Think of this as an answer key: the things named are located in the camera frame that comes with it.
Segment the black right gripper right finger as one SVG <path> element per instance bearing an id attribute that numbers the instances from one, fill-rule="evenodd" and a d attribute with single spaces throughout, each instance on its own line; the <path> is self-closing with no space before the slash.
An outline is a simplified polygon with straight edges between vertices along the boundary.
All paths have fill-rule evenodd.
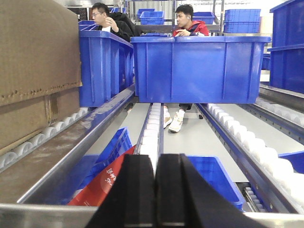
<path id="1" fill-rule="evenodd" d="M 159 228 L 262 228 L 221 196 L 186 155 L 163 154 L 156 171 Z"/>

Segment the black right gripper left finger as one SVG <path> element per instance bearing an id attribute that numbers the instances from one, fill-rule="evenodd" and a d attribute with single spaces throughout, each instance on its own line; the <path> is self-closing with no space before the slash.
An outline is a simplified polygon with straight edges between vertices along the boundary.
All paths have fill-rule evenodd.
<path id="1" fill-rule="evenodd" d="M 148 155 L 126 155 L 118 177 L 87 228 L 154 228 L 155 181 Z"/>

